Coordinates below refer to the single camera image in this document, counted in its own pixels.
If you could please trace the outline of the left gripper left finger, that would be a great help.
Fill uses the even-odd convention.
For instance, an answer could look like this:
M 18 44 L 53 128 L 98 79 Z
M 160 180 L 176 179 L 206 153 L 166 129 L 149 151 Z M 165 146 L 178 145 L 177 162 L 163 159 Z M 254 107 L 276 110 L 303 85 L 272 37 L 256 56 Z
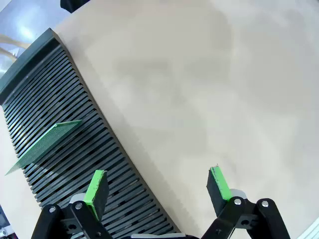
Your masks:
M 112 236 L 101 220 L 109 195 L 107 172 L 96 170 L 86 193 L 72 196 L 62 208 L 48 204 L 42 208 L 33 239 L 70 239 L 83 233 L 87 239 L 110 239 Z

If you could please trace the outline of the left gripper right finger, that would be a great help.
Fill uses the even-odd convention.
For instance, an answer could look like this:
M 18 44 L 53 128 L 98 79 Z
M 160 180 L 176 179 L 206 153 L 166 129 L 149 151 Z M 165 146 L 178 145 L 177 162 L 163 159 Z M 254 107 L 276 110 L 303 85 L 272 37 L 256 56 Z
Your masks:
M 208 171 L 206 188 L 216 219 L 203 239 L 229 239 L 235 229 L 245 229 L 252 239 L 289 239 L 290 235 L 275 202 L 262 198 L 256 203 L 231 190 L 219 166 Z

